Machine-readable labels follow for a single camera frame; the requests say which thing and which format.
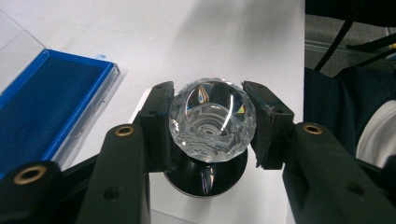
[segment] white table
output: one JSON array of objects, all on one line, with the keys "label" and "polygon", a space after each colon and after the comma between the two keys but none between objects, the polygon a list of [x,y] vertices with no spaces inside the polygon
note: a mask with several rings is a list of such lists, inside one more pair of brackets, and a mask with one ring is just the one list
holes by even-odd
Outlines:
[{"label": "white table", "polygon": [[[124,74],[75,163],[99,152],[145,89],[168,80],[176,91],[201,77],[259,82],[303,119],[304,0],[0,0],[0,8],[47,47],[106,56]],[[193,223],[286,223],[281,174],[256,169],[250,151],[241,180],[205,200],[151,174],[151,208]]]}]

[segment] floor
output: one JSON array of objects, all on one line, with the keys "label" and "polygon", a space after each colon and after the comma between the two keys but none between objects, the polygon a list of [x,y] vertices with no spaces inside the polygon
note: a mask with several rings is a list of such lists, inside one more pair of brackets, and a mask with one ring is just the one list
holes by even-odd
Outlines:
[{"label": "floor", "polygon": [[[317,65],[327,48],[335,39],[342,25],[343,21],[340,20],[305,15],[304,64],[306,67],[314,68]],[[385,36],[388,32],[393,34],[396,32],[396,29],[387,29],[355,22],[321,72],[333,77],[343,68],[363,62],[379,52],[387,50],[381,49],[373,53],[362,53],[346,49],[345,45],[357,45],[373,41]],[[392,72],[395,69],[395,65],[396,61],[383,59],[369,64],[367,67]]]}]

